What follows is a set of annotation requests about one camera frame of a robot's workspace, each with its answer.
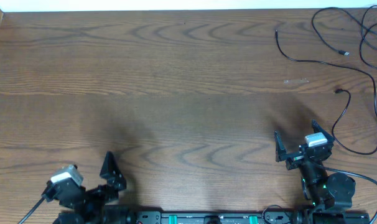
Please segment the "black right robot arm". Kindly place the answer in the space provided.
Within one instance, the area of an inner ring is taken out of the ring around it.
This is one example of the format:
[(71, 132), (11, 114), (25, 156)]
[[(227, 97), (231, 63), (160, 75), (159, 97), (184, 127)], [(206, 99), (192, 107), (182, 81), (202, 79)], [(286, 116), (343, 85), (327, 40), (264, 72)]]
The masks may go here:
[(276, 131), (276, 162), (284, 161), (287, 170), (299, 169), (302, 177), (302, 191), (313, 204), (294, 212), (292, 223), (342, 223), (345, 210), (351, 208), (356, 182), (346, 174), (327, 174), (323, 161), (332, 155), (334, 137), (312, 120), (313, 134), (305, 137), (305, 144), (297, 152), (288, 153), (280, 134)]

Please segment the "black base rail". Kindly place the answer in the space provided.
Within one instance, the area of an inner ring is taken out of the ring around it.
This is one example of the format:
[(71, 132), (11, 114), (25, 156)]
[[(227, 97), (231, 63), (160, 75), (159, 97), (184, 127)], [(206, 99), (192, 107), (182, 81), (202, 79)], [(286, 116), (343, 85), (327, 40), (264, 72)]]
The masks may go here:
[(366, 213), (311, 213), (266, 210), (249, 213), (134, 212), (127, 224), (366, 224)]

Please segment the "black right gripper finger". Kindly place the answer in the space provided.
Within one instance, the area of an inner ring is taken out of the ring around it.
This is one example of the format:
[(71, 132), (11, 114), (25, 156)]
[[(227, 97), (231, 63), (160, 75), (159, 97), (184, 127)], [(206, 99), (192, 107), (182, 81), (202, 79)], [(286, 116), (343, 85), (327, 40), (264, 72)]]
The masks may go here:
[(274, 139), (275, 139), (275, 145), (276, 145), (276, 162), (281, 162), (286, 160), (286, 148), (284, 147), (284, 144), (282, 142), (280, 134), (275, 131), (274, 132)]
[(322, 133), (325, 138), (327, 139), (328, 142), (334, 142), (335, 138), (329, 134), (328, 132), (326, 132), (326, 130), (324, 130), (319, 124), (318, 122), (316, 122), (316, 120), (312, 120), (311, 122), (311, 125), (312, 125), (312, 128), (314, 130), (314, 133)]

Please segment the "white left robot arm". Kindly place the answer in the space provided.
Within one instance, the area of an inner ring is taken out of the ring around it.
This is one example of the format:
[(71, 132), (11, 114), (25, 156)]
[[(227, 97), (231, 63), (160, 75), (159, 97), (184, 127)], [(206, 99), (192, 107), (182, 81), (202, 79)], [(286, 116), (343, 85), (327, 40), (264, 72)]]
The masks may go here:
[(137, 215), (130, 208), (109, 204), (119, 199), (120, 191), (127, 187), (126, 179), (110, 151), (105, 155), (100, 177), (106, 183), (87, 190), (81, 184), (83, 177), (75, 165), (54, 175), (50, 180), (55, 187), (54, 200), (70, 209), (60, 213), (54, 223), (136, 223)]

